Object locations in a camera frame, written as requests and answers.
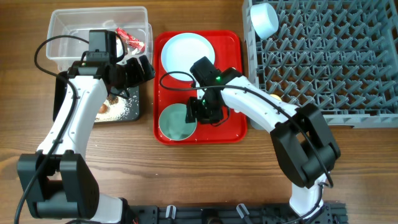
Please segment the brown food scrap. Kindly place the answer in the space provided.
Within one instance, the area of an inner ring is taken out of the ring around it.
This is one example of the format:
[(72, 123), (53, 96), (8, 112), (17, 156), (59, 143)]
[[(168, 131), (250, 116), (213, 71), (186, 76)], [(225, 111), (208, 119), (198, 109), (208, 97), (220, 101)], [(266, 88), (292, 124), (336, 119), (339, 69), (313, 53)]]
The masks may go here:
[(109, 96), (107, 97), (107, 101), (108, 101), (108, 103), (109, 103), (110, 105), (114, 105), (114, 104), (117, 104), (117, 103), (118, 103), (119, 98), (118, 98), (117, 96), (109, 95)]

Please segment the white rice pile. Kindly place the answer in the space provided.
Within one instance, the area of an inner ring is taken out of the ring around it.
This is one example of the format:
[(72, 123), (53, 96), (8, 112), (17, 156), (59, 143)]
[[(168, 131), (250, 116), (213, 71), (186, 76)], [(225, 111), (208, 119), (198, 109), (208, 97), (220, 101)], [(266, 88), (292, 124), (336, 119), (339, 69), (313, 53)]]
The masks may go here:
[(118, 96), (119, 101), (117, 104), (110, 105), (107, 99), (103, 104), (108, 106), (108, 111), (105, 114), (97, 114), (95, 121), (111, 122), (111, 121), (129, 121), (138, 118), (139, 116), (139, 99), (137, 95), (132, 95), (130, 98), (125, 99)]

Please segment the orange carrot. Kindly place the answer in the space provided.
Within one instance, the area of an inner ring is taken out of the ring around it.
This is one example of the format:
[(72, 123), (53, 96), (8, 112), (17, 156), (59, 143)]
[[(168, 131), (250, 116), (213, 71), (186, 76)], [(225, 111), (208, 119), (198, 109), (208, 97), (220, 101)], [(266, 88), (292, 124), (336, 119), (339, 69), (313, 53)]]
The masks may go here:
[(108, 106), (106, 104), (102, 104), (98, 113), (99, 114), (105, 114), (108, 111)]

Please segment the red snack wrapper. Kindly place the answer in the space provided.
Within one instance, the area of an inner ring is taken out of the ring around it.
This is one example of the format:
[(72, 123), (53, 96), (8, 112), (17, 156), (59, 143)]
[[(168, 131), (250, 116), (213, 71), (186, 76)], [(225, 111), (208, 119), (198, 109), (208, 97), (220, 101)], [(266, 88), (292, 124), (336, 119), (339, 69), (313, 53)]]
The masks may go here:
[(116, 33), (121, 36), (123, 42), (132, 48), (134, 54), (142, 53), (145, 51), (145, 44), (131, 34), (127, 33), (124, 29), (116, 28)]

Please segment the mint green bowl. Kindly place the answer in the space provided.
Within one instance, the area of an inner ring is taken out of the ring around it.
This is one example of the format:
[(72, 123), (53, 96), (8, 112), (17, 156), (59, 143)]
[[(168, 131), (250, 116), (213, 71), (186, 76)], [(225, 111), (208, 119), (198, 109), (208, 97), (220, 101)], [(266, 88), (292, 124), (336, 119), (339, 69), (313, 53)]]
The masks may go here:
[(161, 133), (171, 141), (188, 139), (196, 131), (197, 121), (187, 123), (186, 115), (186, 104), (176, 103), (166, 107), (159, 116)]

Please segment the light blue plate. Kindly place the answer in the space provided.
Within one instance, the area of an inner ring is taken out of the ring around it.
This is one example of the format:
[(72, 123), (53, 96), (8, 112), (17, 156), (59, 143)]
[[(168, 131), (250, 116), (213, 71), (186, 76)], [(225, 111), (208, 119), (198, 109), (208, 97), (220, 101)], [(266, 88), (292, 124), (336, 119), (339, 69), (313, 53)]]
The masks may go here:
[(215, 50), (211, 43), (199, 34), (186, 32), (166, 42), (160, 59), (166, 73), (190, 73), (193, 64), (203, 57), (211, 63), (215, 62)]

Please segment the yellow plastic cup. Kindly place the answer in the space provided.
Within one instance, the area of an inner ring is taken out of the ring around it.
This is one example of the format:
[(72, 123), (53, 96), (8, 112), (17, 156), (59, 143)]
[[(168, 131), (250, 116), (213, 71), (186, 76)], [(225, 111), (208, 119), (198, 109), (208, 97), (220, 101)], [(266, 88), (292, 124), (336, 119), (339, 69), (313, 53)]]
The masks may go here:
[(275, 99), (277, 99), (277, 100), (279, 100), (279, 101), (282, 101), (281, 97), (279, 97), (278, 95), (270, 94), (270, 96), (275, 98)]

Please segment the light blue bowl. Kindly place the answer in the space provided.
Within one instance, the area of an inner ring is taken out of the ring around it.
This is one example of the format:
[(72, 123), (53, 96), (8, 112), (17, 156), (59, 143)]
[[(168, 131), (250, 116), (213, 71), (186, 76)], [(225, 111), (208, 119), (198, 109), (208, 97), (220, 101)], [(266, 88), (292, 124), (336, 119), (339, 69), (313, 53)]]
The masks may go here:
[(254, 30), (261, 39), (268, 39), (279, 29), (279, 19), (269, 3), (253, 5), (250, 16)]

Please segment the white plastic spoon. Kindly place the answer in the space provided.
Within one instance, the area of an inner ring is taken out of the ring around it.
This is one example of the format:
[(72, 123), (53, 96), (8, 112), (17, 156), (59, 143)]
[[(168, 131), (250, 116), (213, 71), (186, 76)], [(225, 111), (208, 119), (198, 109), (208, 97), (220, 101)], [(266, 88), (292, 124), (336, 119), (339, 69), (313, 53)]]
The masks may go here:
[(202, 90), (202, 89), (197, 90), (197, 98), (198, 98), (199, 100), (201, 100), (201, 99), (204, 97), (204, 94), (205, 94), (205, 91), (204, 91), (204, 90)]

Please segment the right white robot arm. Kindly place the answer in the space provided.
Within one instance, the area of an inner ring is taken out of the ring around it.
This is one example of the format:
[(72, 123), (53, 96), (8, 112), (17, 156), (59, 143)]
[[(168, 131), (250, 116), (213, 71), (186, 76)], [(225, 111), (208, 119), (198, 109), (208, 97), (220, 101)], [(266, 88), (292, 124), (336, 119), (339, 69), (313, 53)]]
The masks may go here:
[(192, 67), (195, 89), (204, 92), (194, 116), (226, 106), (255, 121), (271, 137), (279, 167), (292, 183), (289, 200), (297, 220), (308, 220), (323, 205), (323, 189), (332, 188), (330, 172), (340, 149), (314, 104), (298, 107), (255, 87), (234, 68)]

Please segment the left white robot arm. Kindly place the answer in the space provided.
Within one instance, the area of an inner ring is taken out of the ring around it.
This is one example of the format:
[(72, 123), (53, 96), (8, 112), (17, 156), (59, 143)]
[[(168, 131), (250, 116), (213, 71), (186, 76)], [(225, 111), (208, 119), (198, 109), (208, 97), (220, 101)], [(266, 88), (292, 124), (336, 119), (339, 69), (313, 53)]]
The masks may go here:
[(58, 75), (68, 91), (53, 126), (33, 154), (22, 154), (17, 173), (23, 188), (14, 221), (23, 204), (34, 218), (87, 223), (137, 223), (124, 198), (100, 193), (85, 161), (96, 116), (111, 88), (136, 87), (154, 78), (146, 56), (118, 65), (102, 53), (96, 60), (75, 61)]

